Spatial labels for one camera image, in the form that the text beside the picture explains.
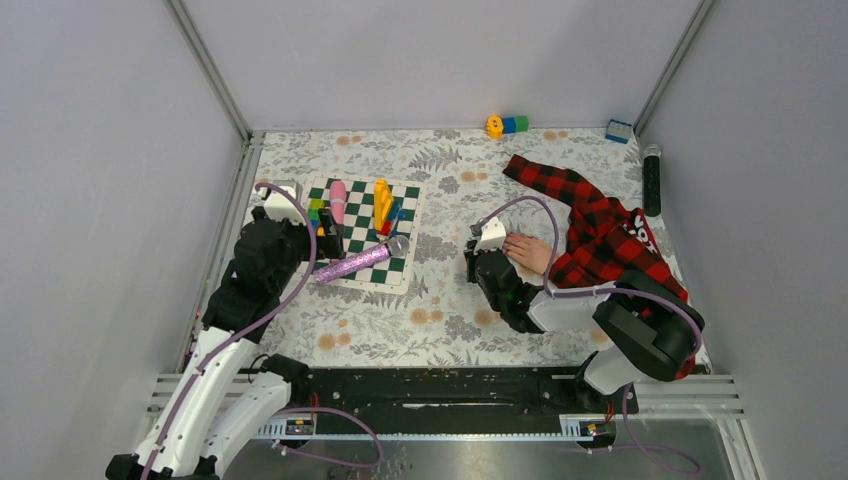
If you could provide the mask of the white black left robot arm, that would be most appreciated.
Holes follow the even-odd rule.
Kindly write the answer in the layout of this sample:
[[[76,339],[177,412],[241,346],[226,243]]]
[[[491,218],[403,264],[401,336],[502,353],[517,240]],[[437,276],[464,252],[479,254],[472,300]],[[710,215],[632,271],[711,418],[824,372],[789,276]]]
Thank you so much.
[[[311,257],[343,257],[343,227],[329,209],[276,220],[263,207],[241,229],[219,288],[202,318],[188,366],[151,431],[129,454],[114,456],[109,479],[221,479],[272,415],[309,401],[309,368],[274,354],[227,411],[224,397],[266,328],[251,326],[280,304],[297,269]]]

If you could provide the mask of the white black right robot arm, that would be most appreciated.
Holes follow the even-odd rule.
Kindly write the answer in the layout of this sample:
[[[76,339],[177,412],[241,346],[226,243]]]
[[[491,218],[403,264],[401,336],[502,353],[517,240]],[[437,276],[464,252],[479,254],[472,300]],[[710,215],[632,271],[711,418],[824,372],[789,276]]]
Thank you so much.
[[[598,328],[611,346],[582,365],[575,402],[597,412],[634,382],[674,381],[702,345],[703,317],[648,275],[627,270],[601,285],[546,290],[522,280],[506,255],[466,244],[467,279],[515,331],[542,334]]]

